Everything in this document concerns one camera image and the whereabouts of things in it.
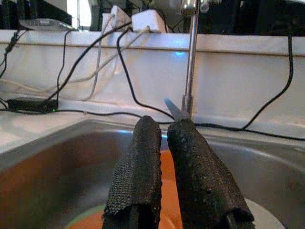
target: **black mesh fabric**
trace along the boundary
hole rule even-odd
[[[183,229],[228,228],[234,214],[239,228],[253,229],[253,215],[231,172],[190,120],[168,128]]]
[[[139,229],[158,229],[161,138],[159,125],[149,116],[136,124],[132,141],[113,171],[103,229],[129,229],[137,211]]]

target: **sink basin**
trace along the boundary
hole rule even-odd
[[[133,126],[87,120],[0,155],[0,228],[63,228],[105,204]],[[305,225],[305,147],[205,136],[245,198]],[[163,132],[161,150],[167,150]]]

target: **power adapter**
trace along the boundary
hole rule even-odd
[[[45,101],[41,98],[20,97],[8,100],[10,110],[14,111],[33,111],[33,112],[52,112],[58,109],[55,99]]]
[[[111,8],[111,12],[110,14],[114,15],[114,18],[111,20],[111,26],[117,27],[120,25],[123,25],[125,23],[131,22],[131,18],[128,16],[128,14],[126,14],[120,7],[118,6],[113,6]]]
[[[163,19],[155,10],[146,10],[132,15],[132,29],[140,32],[149,26],[151,32],[166,32]]]

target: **black power adapter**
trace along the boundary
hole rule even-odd
[[[33,111],[33,112],[52,112],[58,109],[58,104],[55,99],[45,101],[45,99],[20,97],[8,99],[10,110],[15,111]]]

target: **faucet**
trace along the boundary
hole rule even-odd
[[[209,10],[209,6],[212,3],[220,4],[221,0],[182,0],[182,15],[192,17],[185,93],[182,99],[181,108],[183,112],[187,112],[189,114],[189,117],[192,117],[193,109],[192,87],[195,66],[199,11],[201,11],[202,13],[207,13],[207,11]]]

